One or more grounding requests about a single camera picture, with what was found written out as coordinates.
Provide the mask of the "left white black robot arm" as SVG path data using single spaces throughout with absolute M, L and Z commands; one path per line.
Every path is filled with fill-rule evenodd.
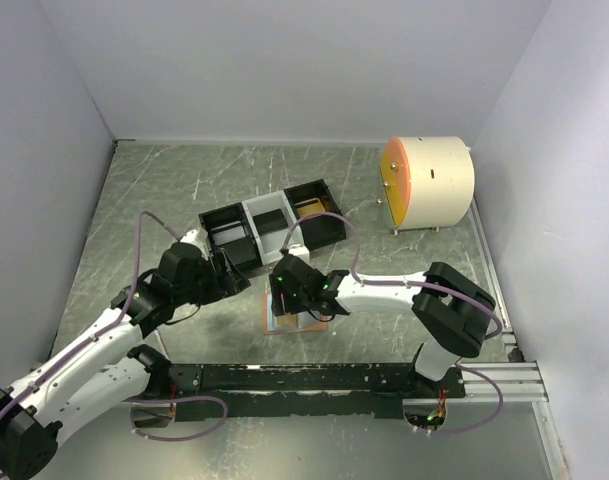
M 42 366 L 0 386 L 0 473 L 31 479 L 82 426 L 131 397 L 155 400 L 171 385 L 167 359 L 144 339 L 186 304 L 201 308 L 250 282 L 223 250 L 175 242 L 138 272 L 79 337 Z

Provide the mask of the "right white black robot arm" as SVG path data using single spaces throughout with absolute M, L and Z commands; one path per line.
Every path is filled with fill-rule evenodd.
M 431 339 L 422 344 L 408 374 L 410 390 L 427 398 L 460 359 L 478 357 L 484 342 L 502 330 L 495 299 L 454 267 L 434 262 L 406 275 L 327 274 L 287 254 L 269 274 L 276 316 L 306 313 L 328 323 L 361 313 L 414 315 Z

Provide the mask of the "orange leather card holder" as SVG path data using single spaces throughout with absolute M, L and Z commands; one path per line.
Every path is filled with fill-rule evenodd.
M 328 324 L 316 320 L 307 312 L 277 316 L 272 311 L 272 297 L 263 300 L 263 331 L 267 335 L 323 332 Z

